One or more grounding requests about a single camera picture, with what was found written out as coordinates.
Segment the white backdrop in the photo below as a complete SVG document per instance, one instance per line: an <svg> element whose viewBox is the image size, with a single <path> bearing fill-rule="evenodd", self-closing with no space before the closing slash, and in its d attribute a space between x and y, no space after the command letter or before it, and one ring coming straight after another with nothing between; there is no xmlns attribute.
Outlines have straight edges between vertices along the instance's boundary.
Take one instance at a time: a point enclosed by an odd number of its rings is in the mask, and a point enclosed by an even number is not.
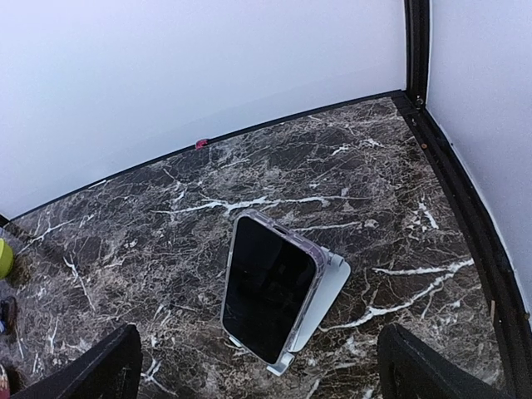
<svg viewBox="0 0 532 399"><path fill-rule="evenodd" d="M435 0L427 108L500 233L532 303L532 2Z"/></svg>
<svg viewBox="0 0 532 399"><path fill-rule="evenodd" d="M403 1L0 6L0 214L159 155L406 85Z"/></svg>

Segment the pink object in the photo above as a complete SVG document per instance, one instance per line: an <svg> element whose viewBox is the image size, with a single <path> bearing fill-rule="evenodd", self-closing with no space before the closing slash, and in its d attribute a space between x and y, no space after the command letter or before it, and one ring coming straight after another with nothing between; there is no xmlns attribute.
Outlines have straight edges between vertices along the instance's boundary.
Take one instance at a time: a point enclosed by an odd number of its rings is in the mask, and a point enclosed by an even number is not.
<svg viewBox="0 0 532 399"><path fill-rule="evenodd" d="M203 148L207 145L208 141L207 139L200 140L196 143L196 150L199 150L200 148Z"/></svg>

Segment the white phone stand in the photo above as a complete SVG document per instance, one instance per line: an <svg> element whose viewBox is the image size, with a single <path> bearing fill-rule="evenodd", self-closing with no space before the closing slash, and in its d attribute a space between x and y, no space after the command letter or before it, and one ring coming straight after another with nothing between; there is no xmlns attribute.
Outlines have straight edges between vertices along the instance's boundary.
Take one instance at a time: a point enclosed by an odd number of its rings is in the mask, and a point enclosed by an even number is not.
<svg viewBox="0 0 532 399"><path fill-rule="evenodd" d="M292 344L286 352L281 354L277 363L266 367L268 371L278 377L287 371L290 363L294 359L293 353L301 351L307 344L314 331L316 331L316 328L318 328L319 323L322 322L329 308L333 305L334 300L340 294L340 291L342 291L342 287L346 283L349 274L351 274L351 268L344 258L340 255L333 254L324 247L322 247L322 250L328 257L325 272L314 292L308 310L304 314L301 325L292 340ZM234 337L229 336L229 339L237 347L243 347Z"/></svg>

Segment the black phone screen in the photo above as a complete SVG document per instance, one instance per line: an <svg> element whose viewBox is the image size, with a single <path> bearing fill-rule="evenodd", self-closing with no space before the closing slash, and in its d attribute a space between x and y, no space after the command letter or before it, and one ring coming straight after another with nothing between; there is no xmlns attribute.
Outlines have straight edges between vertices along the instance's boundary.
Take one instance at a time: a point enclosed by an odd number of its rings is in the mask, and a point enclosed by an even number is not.
<svg viewBox="0 0 532 399"><path fill-rule="evenodd" d="M264 361L275 363L315 274L308 254L242 217L223 309L225 329Z"/></svg>

